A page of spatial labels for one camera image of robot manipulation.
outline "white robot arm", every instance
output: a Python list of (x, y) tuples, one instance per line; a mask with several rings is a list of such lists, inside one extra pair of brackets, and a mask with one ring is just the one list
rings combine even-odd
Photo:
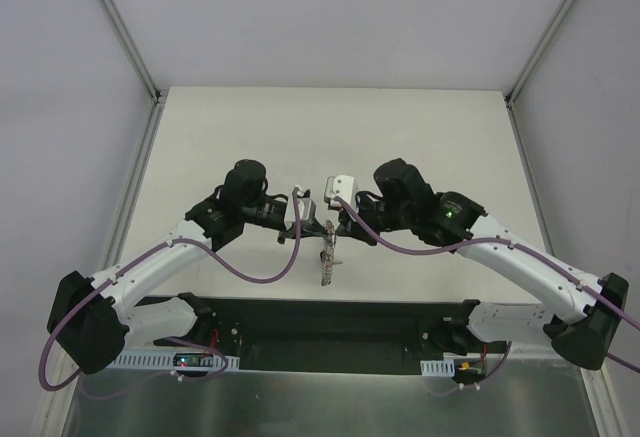
[[(205, 340), (212, 328), (212, 312), (196, 296), (184, 293), (161, 303), (136, 304), (178, 271), (201, 259), (212, 256), (225, 265), (216, 252), (240, 236), (245, 223), (278, 231), (280, 243), (287, 238), (299, 240), (326, 234), (315, 219), (315, 204), (309, 191), (296, 187), (287, 198), (269, 196), (266, 190), (264, 166), (256, 161), (238, 162), (223, 185), (141, 254), (91, 278), (79, 272), (64, 277), (47, 329), (52, 335), (57, 334), (58, 343), (86, 374), (102, 370), (123, 349), (133, 345), (170, 336)], [(293, 258), (271, 281), (284, 275), (292, 263)], [(58, 328), (79, 301), (103, 285), (106, 287), (89, 304), (67, 325)]]
[[(296, 188), (288, 200), (286, 196), (268, 196), (265, 175), (259, 162), (238, 162), (223, 185), (140, 255), (92, 278), (73, 272), (62, 279), (47, 328), (84, 373), (102, 370), (132, 345), (169, 336), (186, 336), (193, 342), (206, 340), (214, 328), (213, 312), (192, 294), (179, 294), (151, 305), (136, 304), (180, 269), (208, 255), (245, 280), (267, 282), (237, 273), (215, 253), (240, 236), (245, 223), (277, 230), (279, 242), (294, 236), (298, 241), (298, 237), (327, 235), (315, 219), (315, 204), (308, 191)], [(325, 201), (340, 212), (337, 235), (370, 245), (380, 242), (413, 255), (457, 252), (485, 265), (534, 295), (541, 304), (474, 301), (464, 325), (472, 345), (495, 341), (550, 343), (576, 365), (601, 367), (620, 319), (603, 307), (593, 292), (622, 309), (628, 290), (624, 279), (615, 274), (599, 279), (546, 255), (467, 197), (432, 192), (417, 169), (401, 159), (381, 166), (374, 179), (380, 197), (358, 192), (350, 176), (328, 180)], [(380, 237), (381, 232), (405, 229), (437, 248), (401, 249)], [(551, 268), (549, 262), (568, 272), (578, 285)], [(281, 274), (268, 281), (284, 275), (292, 263), (293, 257)], [(584, 292), (583, 286), (593, 292)], [(99, 288), (99, 294), (78, 311), (78, 302)], [(77, 315), (69, 320), (72, 312)], [(67, 325), (60, 325), (63, 319), (69, 320)], [(436, 342), (437, 348), (455, 353), (469, 350), (460, 348), (456, 343), (459, 340), (449, 338), (459, 329), (445, 326), (439, 332), (443, 338)], [(437, 332), (429, 334), (432, 339)]]
[[(541, 304), (477, 303), (467, 322), (476, 338), (482, 342), (550, 344), (576, 365), (592, 370), (601, 367), (620, 318), (594, 293), (622, 309), (626, 280), (616, 274), (600, 279), (536, 249), (467, 197), (432, 192), (418, 170), (402, 159), (382, 165), (374, 180), (382, 196), (358, 192), (351, 176), (329, 178), (325, 201), (340, 211), (337, 235), (370, 245), (380, 242), (412, 255), (456, 252), (489, 267)], [(381, 232), (394, 230), (411, 230), (423, 242), (440, 249), (402, 249), (379, 237)], [(572, 282), (549, 263), (567, 272)], [(585, 287), (593, 292), (583, 291)]]

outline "white backdrop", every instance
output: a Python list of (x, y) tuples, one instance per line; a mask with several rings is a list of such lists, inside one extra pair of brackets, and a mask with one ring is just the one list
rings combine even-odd
[(62, 277), (105, 250), (147, 95), (95, 0), (0, 0), (0, 434), (29, 435)]
[[(580, 0), (516, 102), (559, 257), (631, 284), (640, 317), (640, 0)], [(640, 335), (621, 324), (612, 351), (640, 363)], [(640, 435), (640, 376), (608, 365)]]
[(507, 91), (561, 0), (115, 0), (161, 88)]

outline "purple cable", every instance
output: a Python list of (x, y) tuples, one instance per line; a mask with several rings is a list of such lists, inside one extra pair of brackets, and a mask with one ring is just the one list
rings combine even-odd
[[(384, 247), (386, 247), (388, 249), (391, 249), (391, 250), (393, 250), (395, 252), (399, 252), (401, 254), (406, 254), (406, 255), (437, 255), (437, 254), (442, 254), (442, 253), (445, 253), (445, 252), (450, 252), (452, 250), (458, 250), (458, 249), (461, 249), (463, 247), (467, 247), (469, 245), (487, 244), (487, 243), (502, 244), (502, 245), (510, 245), (511, 244), (510, 240), (501, 239), (499, 237), (481, 237), (481, 238), (478, 238), (478, 239), (465, 240), (465, 241), (462, 241), (462, 242), (458, 242), (456, 244), (447, 245), (445, 247), (440, 247), (440, 248), (437, 248), (437, 249), (424, 249), (424, 250), (406, 249), (404, 247), (400, 247), (398, 245), (392, 244), (391, 242), (389, 242), (389, 241), (383, 239), (382, 237), (380, 237), (371, 227), (369, 227), (369, 225), (364, 221), (364, 219), (362, 217), (360, 217), (358, 215), (358, 213), (347, 202), (345, 202), (344, 199), (342, 199), (341, 197), (336, 197), (335, 200), (338, 203), (340, 203), (342, 208), (347, 211), (347, 213), (351, 216), (351, 218), (353, 220), (355, 220), (360, 225), (360, 227), (362, 227), (364, 229), (364, 231), (367, 234), (369, 234), (374, 240), (376, 240), (379, 244), (383, 245)], [(524, 245), (521, 245), (521, 244), (515, 244), (514, 248), (519, 250), (519, 251), (521, 251), (521, 252), (524, 252), (525, 254), (527, 254), (527, 255), (533, 257), (534, 259), (542, 262), (547, 267), (555, 270), (556, 272), (558, 272), (560, 275), (562, 275), (565, 279), (567, 279), (572, 284), (574, 284), (576, 286), (580, 286), (581, 285), (580, 279), (578, 279), (576, 276), (572, 275), (570, 272), (568, 272), (567, 270), (565, 270), (562, 267), (560, 267), (558, 264), (556, 264), (554, 261), (552, 261), (551, 259), (547, 258), (546, 256), (536, 252), (533, 249), (530, 249), (529, 247), (525, 247)], [(616, 314), (622, 320), (624, 320), (627, 323), (629, 323), (636, 330), (640, 331), (640, 322), (636, 321), (629, 314), (627, 314), (623, 310), (621, 310), (618, 307), (616, 307), (616, 305), (613, 302), (611, 302), (609, 299), (607, 299), (606, 297), (600, 295), (597, 291), (595, 291), (594, 289), (592, 289), (591, 287), (588, 287), (586, 285), (582, 286), (582, 287), (579, 287), (579, 288), (584, 290), (590, 297), (593, 297), (598, 302), (602, 303), (602, 305), (607, 307), (609, 310), (611, 310), (614, 314)], [(640, 371), (636, 370), (636, 369), (640, 369), (639, 367), (637, 367), (637, 366), (635, 366), (635, 365), (633, 365), (633, 364), (621, 359), (620, 357), (617, 357), (617, 356), (615, 356), (613, 354), (607, 354), (607, 357), (609, 357), (613, 361), (619, 363), (620, 365), (623, 365), (623, 366), (627, 367), (628, 369), (631, 369), (631, 370), (634, 370), (634, 371), (640, 373)]]
[[(207, 381), (207, 380), (212, 380), (212, 379), (218, 377), (220, 374), (222, 374), (229, 367), (229, 360), (227, 359), (226, 355), (218, 352), (215, 349), (212, 349), (210, 347), (205, 347), (203, 345), (194, 344), (193, 342), (187, 342), (186, 340), (178, 339), (176, 337), (167, 337), (166, 340), (174, 342), (174, 343), (176, 343), (178, 345), (181, 345), (183, 347), (192, 347), (194, 349), (204, 350), (206, 352), (216, 354), (224, 362), (224, 366), (221, 369), (216, 370), (215, 372), (211, 372), (211, 373), (207, 374), (206, 376), (203, 376), (203, 377), (182, 376), (182, 380), (184, 380), (185, 382), (203, 382), (203, 381)], [(122, 390), (118, 390), (117, 392), (113, 392), (111, 394), (106, 394), (106, 395), (91, 395), (91, 394), (89, 394), (87, 392), (87, 390), (84, 388), (84, 379), (80, 380), (80, 383), (78, 385), (78, 389), (80, 391), (80, 394), (83, 397), (85, 397), (85, 398), (87, 398), (89, 400), (94, 400), (94, 401), (111, 400), (111, 399), (115, 399), (116, 397), (120, 397), (122, 395), (128, 394), (129, 392), (137, 389), (138, 387), (141, 387), (142, 385), (146, 384), (150, 380), (153, 380), (153, 379), (155, 379), (157, 377), (160, 377), (161, 375), (169, 376), (169, 375), (171, 375), (171, 373), (167, 372), (166, 370), (160, 370), (158, 372), (154, 372), (153, 374), (149, 374), (149, 375), (143, 377), (142, 379), (134, 382), (133, 384), (131, 384), (128, 387), (125, 387)]]
[(67, 323), (75, 317), (75, 315), (82, 310), (82, 308), (87, 305), (94, 297), (96, 297), (100, 292), (111, 285), (112, 281), (110, 279), (105, 280), (101, 285), (98, 286), (93, 292), (87, 295), (84, 299), (78, 302), (73, 309), (69, 311), (67, 315), (65, 315), (62, 320), (56, 325), (53, 332), (47, 339), (47, 343), (44, 344), (44, 349), (42, 349), (42, 355), (40, 356), (40, 365), (38, 366), (38, 380), (40, 381), (40, 385), (44, 390), (48, 390), (50, 392), (55, 392), (56, 390), (63, 389), (67, 385), (69, 385), (73, 380), (80, 375), (80, 369), (76, 370), (73, 374), (67, 377), (67, 380), (61, 382), (59, 384), (50, 384), (47, 380), (47, 360), (49, 359), (49, 353), (51, 352), (51, 347), (53, 347), (53, 343), (56, 341), (60, 332), (64, 328)]
[[(291, 270), (291, 267), (293, 267), (293, 264), (296, 261), (296, 258), (298, 257), (298, 252), (300, 251), (300, 240), (302, 239), (302, 223), (300, 221), (300, 209), (298, 208), (298, 192), (299, 192), (299, 189), (296, 187), (293, 189), (293, 193), (291, 194), (293, 197), (293, 203), (294, 203), (293, 211), (296, 218), (296, 239), (293, 247), (293, 253), (291, 254), (291, 258), (289, 259), (289, 262), (287, 263), (285, 268), (282, 269), (282, 271), (277, 275), (270, 277), (268, 279), (258, 279), (255, 277), (251, 277), (249, 275), (245, 275), (242, 272), (239, 272), (238, 270), (233, 268), (227, 261), (225, 261), (222, 257), (218, 256), (218, 254), (216, 254), (211, 249), (209, 249), (206, 245), (204, 245), (201, 242), (198, 242), (197, 240), (177, 238), (177, 239), (174, 239), (173, 241), (181, 244), (195, 245), (196, 247), (204, 250), (207, 254), (213, 257), (216, 261), (220, 263), (220, 265), (222, 265), (229, 272), (231, 272), (237, 277), (240, 277), (243, 280), (246, 280), (247, 282), (252, 282), (255, 284), (270, 284), (272, 282), (276, 282), (280, 280), (282, 277), (284, 277)], [(138, 257), (133, 259), (131, 262), (129, 262), (127, 265), (125, 265), (120, 270), (118, 270), (118, 272), (116, 272), (115, 274), (116, 280), (121, 278), (131, 269), (133, 269), (137, 265), (140, 265), (149, 257), (151, 257), (152, 255), (156, 254), (157, 252), (159, 252), (160, 250), (166, 247), (168, 247), (167, 243), (163, 242), (147, 250), (142, 255), (139, 255)], [(42, 354), (40, 356), (40, 365), (38, 367), (38, 380), (40, 381), (40, 385), (42, 386), (43, 389), (48, 390), (50, 392), (55, 392), (57, 390), (63, 389), (64, 387), (69, 385), (71, 382), (73, 382), (76, 377), (80, 375), (80, 369), (78, 369), (73, 374), (71, 374), (64, 382), (61, 382), (59, 384), (50, 384), (49, 381), (47, 380), (47, 375), (46, 375), (47, 374), (46, 367), (47, 367), (47, 360), (49, 359), (49, 353), (51, 352), (53, 343), (55, 342), (58, 335), (60, 335), (60, 332), (62, 332), (62, 329), (64, 328), (64, 326), (67, 325), (67, 323), (78, 312), (80, 312), (80, 310), (82, 310), (85, 305), (87, 305), (94, 297), (96, 297), (100, 292), (102, 292), (104, 289), (109, 287), (109, 285), (111, 285), (112, 283), (113, 281), (110, 279), (105, 280), (97, 289), (95, 289), (93, 292), (87, 295), (84, 299), (82, 299), (75, 307), (73, 307), (73, 309), (71, 309), (69, 313), (62, 318), (62, 320), (58, 323), (58, 325), (56, 325), (55, 329), (53, 329), (53, 332), (51, 332), (51, 335), (47, 339), (44, 349), (42, 350)]]
[[(284, 277), (289, 273), (289, 271), (291, 270), (291, 267), (293, 267), (293, 264), (298, 258), (298, 253), (300, 251), (300, 240), (302, 239), (302, 223), (300, 222), (300, 209), (298, 208), (298, 192), (299, 192), (299, 189), (296, 187), (293, 190), (293, 193), (291, 194), (293, 197), (293, 204), (294, 204), (293, 211), (296, 216), (296, 239), (293, 246), (293, 252), (291, 253), (291, 258), (289, 259), (289, 262), (287, 262), (287, 265), (284, 267), (284, 269), (282, 269), (278, 274), (274, 275), (273, 277), (269, 277), (267, 279), (261, 279), (261, 278), (251, 277), (250, 275), (243, 274), (239, 270), (235, 269), (231, 264), (229, 264), (222, 257), (220, 257), (217, 253), (215, 253), (213, 250), (207, 247), (205, 244), (197, 240), (188, 239), (185, 237), (177, 237), (175, 239), (172, 239), (172, 242), (174, 244), (189, 244), (189, 245), (198, 247), (199, 249), (203, 250), (204, 252), (209, 254), (211, 257), (213, 257), (216, 260), (216, 262), (222, 265), (222, 267), (224, 267), (233, 275), (235, 275), (236, 277), (239, 277), (242, 280), (251, 282), (252, 284), (272, 284), (273, 282), (277, 282), (278, 280), (280, 280), (282, 277)], [(134, 260), (132, 260), (127, 265), (122, 267), (116, 273), (116, 278), (122, 277), (131, 269), (133, 269), (134, 267), (144, 262), (146, 259), (148, 259), (152, 255), (154, 255), (155, 253), (159, 252), (160, 250), (166, 247), (169, 247), (167, 243), (162, 242), (161, 244), (158, 244), (155, 247), (152, 247), (151, 249), (147, 250), (144, 254), (136, 257)]]
[[(482, 387), (485, 383), (487, 383), (489, 379), (493, 378), (493, 376), (496, 375), (502, 367), (504, 367), (504, 364), (507, 361), (507, 358), (509, 357), (509, 353), (511, 352), (511, 345), (512, 345), (512, 342), (509, 342), (507, 344), (507, 348), (505, 349), (504, 354), (502, 354), (502, 358), (500, 359), (500, 362), (498, 362), (498, 365), (496, 365), (493, 369), (491, 369), (491, 372), (489, 372), (487, 376), (478, 383), (480, 387)], [(447, 397), (451, 394), (455, 394), (459, 390), (475, 390), (475, 389), (476, 389), (475, 385), (464, 385), (462, 387), (460, 386), (452, 387), (451, 389), (445, 390), (444, 392), (429, 392), (429, 395), (432, 395), (433, 397)]]
[(640, 367), (638, 367), (637, 365), (633, 365), (632, 363), (627, 362), (626, 360), (621, 359), (617, 355), (613, 355), (611, 353), (607, 354), (607, 357), (609, 357), (614, 362), (622, 365), (623, 367), (626, 367), (627, 369), (632, 370), (632, 371), (637, 372), (638, 374), (640, 374)]

